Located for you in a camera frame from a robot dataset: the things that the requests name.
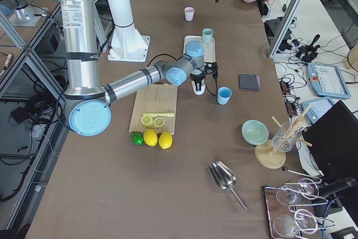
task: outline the black computer monitor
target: black computer monitor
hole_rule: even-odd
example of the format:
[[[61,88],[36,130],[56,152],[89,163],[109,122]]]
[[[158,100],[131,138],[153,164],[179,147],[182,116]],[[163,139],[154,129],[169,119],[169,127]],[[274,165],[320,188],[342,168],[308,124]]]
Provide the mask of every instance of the black computer monitor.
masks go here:
[[[306,132],[306,141],[324,177],[358,180],[358,120],[342,101],[338,101]],[[358,225],[358,187],[336,193]]]

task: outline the wooden cutting board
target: wooden cutting board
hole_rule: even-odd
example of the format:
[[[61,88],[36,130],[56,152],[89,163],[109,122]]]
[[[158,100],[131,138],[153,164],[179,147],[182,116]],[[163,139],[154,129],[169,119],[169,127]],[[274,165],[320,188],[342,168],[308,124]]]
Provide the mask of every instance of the wooden cutting board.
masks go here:
[[[177,110],[178,87],[174,85],[153,84],[136,93],[132,118],[129,124],[129,132],[144,132],[146,129],[154,129],[156,133],[169,132],[174,134],[175,117]],[[164,119],[164,126],[156,128],[154,125],[144,127],[140,123],[143,113],[173,112],[173,117],[160,116]]]

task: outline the yellow lemon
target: yellow lemon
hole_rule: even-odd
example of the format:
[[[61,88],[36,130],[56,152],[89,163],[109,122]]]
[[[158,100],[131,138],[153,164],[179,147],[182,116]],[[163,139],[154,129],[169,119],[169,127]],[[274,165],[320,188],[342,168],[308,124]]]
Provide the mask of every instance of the yellow lemon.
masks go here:
[[[169,132],[164,132],[159,137],[159,146],[162,149],[170,148],[173,143],[173,137]]]
[[[145,115],[140,118],[140,122],[143,124],[143,126],[149,127],[149,126],[152,126],[152,124],[153,124],[153,118],[151,116]]]
[[[164,125],[164,119],[163,118],[155,118],[154,119],[154,126],[157,128],[160,128]]]
[[[152,129],[148,129],[143,133],[143,139],[148,146],[152,147],[154,147],[158,142],[157,133]]]

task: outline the mint green bowl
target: mint green bowl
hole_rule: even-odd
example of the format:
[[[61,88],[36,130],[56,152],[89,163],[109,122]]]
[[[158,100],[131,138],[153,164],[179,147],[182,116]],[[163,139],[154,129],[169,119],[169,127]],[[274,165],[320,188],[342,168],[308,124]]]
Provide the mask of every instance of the mint green bowl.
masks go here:
[[[255,146],[264,144],[269,138],[269,130],[258,120],[248,120],[242,125],[241,131],[245,141]]]

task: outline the metal scoop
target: metal scoop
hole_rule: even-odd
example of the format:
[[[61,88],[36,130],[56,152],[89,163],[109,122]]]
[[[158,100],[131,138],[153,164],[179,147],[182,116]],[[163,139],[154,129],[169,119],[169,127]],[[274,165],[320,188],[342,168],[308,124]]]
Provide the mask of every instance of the metal scoop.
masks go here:
[[[217,186],[222,190],[231,190],[232,194],[235,196],[239,204],[244,210],[246,210],[247,205],[234,189],[236,184],[236,176],[234,172],[231,171],[229,167],[227,167],[220,161],[211,164],[209,166],[209,171]]]

